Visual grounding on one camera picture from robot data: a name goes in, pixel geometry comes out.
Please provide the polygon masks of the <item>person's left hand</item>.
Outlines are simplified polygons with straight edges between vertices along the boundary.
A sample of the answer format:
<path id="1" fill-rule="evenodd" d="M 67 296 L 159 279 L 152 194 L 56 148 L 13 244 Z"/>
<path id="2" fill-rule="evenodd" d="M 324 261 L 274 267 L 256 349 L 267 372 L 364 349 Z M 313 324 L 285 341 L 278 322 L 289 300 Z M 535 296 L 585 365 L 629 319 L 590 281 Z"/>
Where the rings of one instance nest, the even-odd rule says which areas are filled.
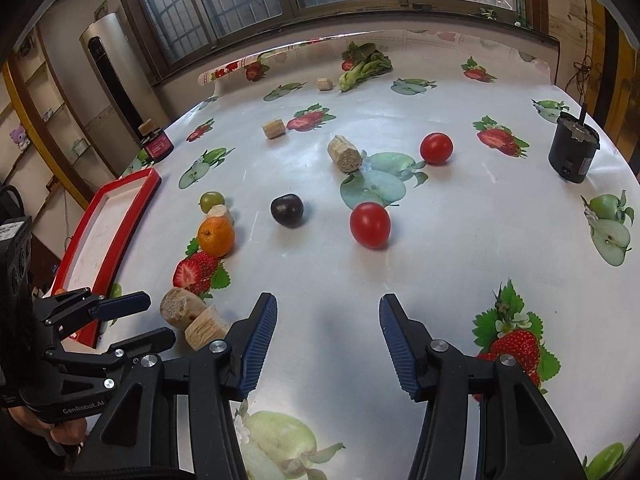
<path id="1" fill-rule="evenodd" d="M 24 406 L 9 408 L 8 413 L 14 422 L 17 422 L 24 429 L 60 445 L 78 445 L 84 442 L 87 437 L 87 421 L 84 418 L 55 425 L 43 422 Z"/>

